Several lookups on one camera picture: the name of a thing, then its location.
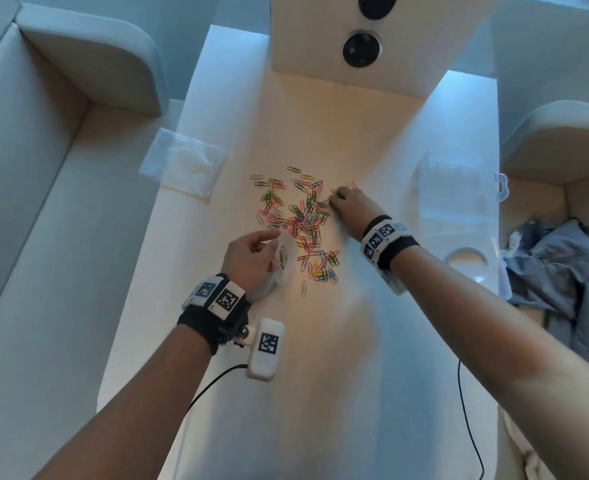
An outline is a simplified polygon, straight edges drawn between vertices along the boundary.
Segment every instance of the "white tabletop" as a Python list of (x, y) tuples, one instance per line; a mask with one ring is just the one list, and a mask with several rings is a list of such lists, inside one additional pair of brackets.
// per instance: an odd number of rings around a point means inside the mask
[[(267, 36), (217, 26), (210, 28), (177, 131), (230, 154), (208, 203), (159, 190), (98, 409), (159, 346), (189, 291), (219, 271), (227, 243), (258, 228), (261, 189), (250, 174), (287, 180), (286, 166), (301, 168), (323, 179), (323, 197), (356, 182), (418, 231), (416, 166), (427, 152), (474, 165), (485, 178), (499, 166), (495, 80), (449, 72), (424, 102), (279, 74), (269, 68)], [(289, 187), (281, 196), (288, 204), (298, 201), (298, 192)], [(498, 206), (490, 225), (496, 236)], [(334, 218), (322, 238), (325, 250), (341, 250), (339, 284), (307, 280), (303, 298), (306, 276), (297, 271), (250, 311), (253, 322), (265, 316), (287, 327), (274, 381), (233, 372), (217, 383), (184, 422), (161, 478), (478, 475), (457, 359), (412, 297), (386, 287)], [(486, 244), (471, 239), (471, 246)], [(488, 286), (495, 290), (496, 282)], [(225, 346), (204, 383), (247, 356), (248, 349)], [(497, 405), (467, 371), (462, 383), (492, 474)]]

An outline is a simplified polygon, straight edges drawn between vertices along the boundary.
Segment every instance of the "camera lens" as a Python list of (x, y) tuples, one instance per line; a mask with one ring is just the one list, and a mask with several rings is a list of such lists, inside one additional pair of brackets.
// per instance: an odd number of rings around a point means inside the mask
[(381, 54), (377, 37), (366, 31), (354, 33), (343, 46), (343, 58), (353, 67), (368, 67)]
[(397, 0), (359, 0), (359, 9), (368, 20), (381, 20), (388, 15)]

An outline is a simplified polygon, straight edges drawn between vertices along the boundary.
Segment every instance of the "white sensor device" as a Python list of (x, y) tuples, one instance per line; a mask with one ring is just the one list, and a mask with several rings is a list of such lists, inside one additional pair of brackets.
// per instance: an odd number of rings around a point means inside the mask
[(282, 322), (262, 318), (258, 325), (246, 325), (247, 334), (234, 339), (235, 343), (251, 347), (246, 377), (270, 382), (279, 363), (285, 325)]

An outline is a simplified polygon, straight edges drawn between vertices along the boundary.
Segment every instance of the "forearm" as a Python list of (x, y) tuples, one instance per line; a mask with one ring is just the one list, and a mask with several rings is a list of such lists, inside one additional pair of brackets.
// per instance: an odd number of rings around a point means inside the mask
[(391, 268), (553, 473), (589, 478), (589, 364), (418, 246), (399, 253)]
[(34, 480), (155, 480), (210, 358), (200, 335), (177, 326)]

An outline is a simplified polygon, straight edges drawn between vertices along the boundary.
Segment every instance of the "pile of paper clips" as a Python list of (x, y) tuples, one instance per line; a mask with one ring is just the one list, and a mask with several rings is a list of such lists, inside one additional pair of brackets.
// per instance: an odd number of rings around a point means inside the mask
[[(329, 201), (319, 201), (318, 196), (323, 190), (323, 180), (317, 180), (311, 175), (302, 173), (299, 168), (292, 166), (286, 167), (293, 173), (298, 174), (295, 178), (290, 178), (290, 182), (301, 192), (306, 193), (306, 199), (301, 199), (299, 205), (288, 205), (288, 210), (294, 214), (286, 217), (280, 209), (285, 203), (276, 194), (276, 190), (285, 190), (287, 185), (283, 180), (268, 178), (264, 181), (263, 175), (251, 175), (250, 179), (255, 180), (257, 187), (268, 187), (266, 193), (261, 197), (265, 204), (263, 209), (257, 211), (257, 222), (267, 229), (283, 228), (287, 233), (294, 237), (297, 246), (303, 249), (307, 254), (299, 257), (297, 260), (302, 261), (301, 272), (308, 272), (311, 280), (318, 282), (338, 283), (339, 277), (332, 267), (339, 265), (339, 251), (327, 253), (321, 250), (322, 232), (320, 227), (326, 223), (330, 217)], [(306, 296), (307, 284), (302, 281), (301, 294)]]

